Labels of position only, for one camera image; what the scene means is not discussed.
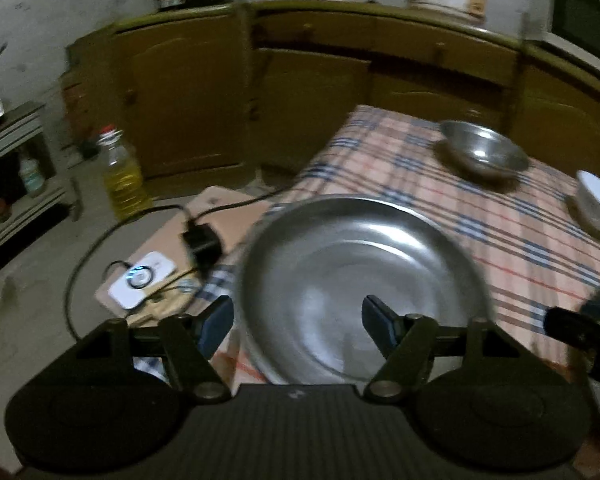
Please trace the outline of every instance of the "power adapter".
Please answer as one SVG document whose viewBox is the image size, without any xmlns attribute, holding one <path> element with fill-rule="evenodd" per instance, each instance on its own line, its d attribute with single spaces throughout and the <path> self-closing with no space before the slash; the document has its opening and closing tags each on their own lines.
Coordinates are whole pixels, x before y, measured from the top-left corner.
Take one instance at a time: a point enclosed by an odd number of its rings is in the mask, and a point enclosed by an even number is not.
<svg viewBox="0 0 600 480">
<path fill-rule="evenodd" d="M 182 241 L 187 247 L 189 258 L 204 280 L 222 256 L 222 242 L 218 234 L 209 224 L 187 222 L 187 230 L 182 234 Z"/>
</svg>

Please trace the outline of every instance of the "oil bottle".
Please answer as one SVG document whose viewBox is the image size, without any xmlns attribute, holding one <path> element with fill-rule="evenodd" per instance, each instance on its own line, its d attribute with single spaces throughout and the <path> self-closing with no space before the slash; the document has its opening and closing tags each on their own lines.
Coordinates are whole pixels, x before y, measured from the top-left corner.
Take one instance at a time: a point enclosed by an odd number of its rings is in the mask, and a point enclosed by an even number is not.
<svg viewBox="0 0 600 480">
<path fill-rule="evenodd" d="M 140 165 L 122 139 L 122 130 L 107 126 L 100 133 L 98 144 L 104 162 L 104 185 L 118 220 L 152 206 L 142 186 Z"/>
</svg>

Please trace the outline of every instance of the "checkered tablecloth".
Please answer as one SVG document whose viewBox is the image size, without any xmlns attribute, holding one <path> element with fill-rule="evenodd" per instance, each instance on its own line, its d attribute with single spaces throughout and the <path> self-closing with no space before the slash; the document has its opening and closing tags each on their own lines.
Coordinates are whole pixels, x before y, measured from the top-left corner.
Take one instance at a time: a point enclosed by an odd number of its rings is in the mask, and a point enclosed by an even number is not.
<svg viewBox="0 0 600 480">
<path fill-rule="evenodd" d="M 600 241 L 570 214 L 576 182 L 536 160 L 516 186 L 476 184 L 445 163 L 436 123 L 359 106 L 281 197 L 355 193 L 408 206 L 437 222 L 482 267 L 497 323 L 536 355 L 566 364 L 566 347 L 542 331 L 551 306 L 575 309 L 600 286 Z M 240 248 L 214 271 L 200 297 L 229 294 Z M 212 360 L 234 386 L 261 382 L 234 330 Z M 144 369 L 161 374 L 154 361 Z"/>
</svg>

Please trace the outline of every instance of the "floor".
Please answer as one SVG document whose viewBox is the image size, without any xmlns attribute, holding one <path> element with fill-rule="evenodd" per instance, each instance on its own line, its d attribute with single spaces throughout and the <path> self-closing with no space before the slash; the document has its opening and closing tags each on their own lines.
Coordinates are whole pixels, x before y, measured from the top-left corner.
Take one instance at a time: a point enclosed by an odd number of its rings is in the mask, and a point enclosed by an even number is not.
<svg viewBox="0 0 600 480">
<path fill-rule="evenodd" d="M 115 222 L 96 162 L 84 162 L 72 173 L 84 201 L 80 219 L 62 220 L 0 270 L 0 465 L 10 471 L 20 464 L 4 431 L 5 406 L 23 384 L 71 346 L 73 340 L 65 329 L 61 310 L 64 286 L 89 245 Z M 187 203 L 191 199 L 157 203 Z M 172 215 L 156 213 L 120 230 L 87 264 L 72 303 L 80 334 L 110 317 L 93 298 L 105 266 L 132 253 Z"/>
</svg>

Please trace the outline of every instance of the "cabinet door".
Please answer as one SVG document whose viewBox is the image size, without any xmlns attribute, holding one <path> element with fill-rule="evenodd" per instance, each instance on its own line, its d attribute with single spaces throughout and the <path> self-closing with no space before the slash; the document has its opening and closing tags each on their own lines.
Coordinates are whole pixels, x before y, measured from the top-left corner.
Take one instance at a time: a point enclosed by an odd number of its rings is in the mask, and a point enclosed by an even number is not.
<svg viewBox="0 0 600 480">
<path fill-rule="evenodd" d="M 497 85 L 415 63 L 374 65 L 372 71 L 373 106 L 427 121 L 501 126 L 504 90 Z"/>
<path fill-rule="evenodd" d="M 600 96 L 528 67 L 510 136 L 532 157 L 575 176 L 600 176 Z"/>
<path fill-rule="evenodd" d="M 270 49 L 254 57 L 251 156 L 297 173 L 366 101 L 368 62 Z"/>
<path fill-rule="evenodd" d="M 234 16 L 118 36 L 127 133 L 145 176 L 240 162 L 246 119 L 242 45 Z"/>
</svg>

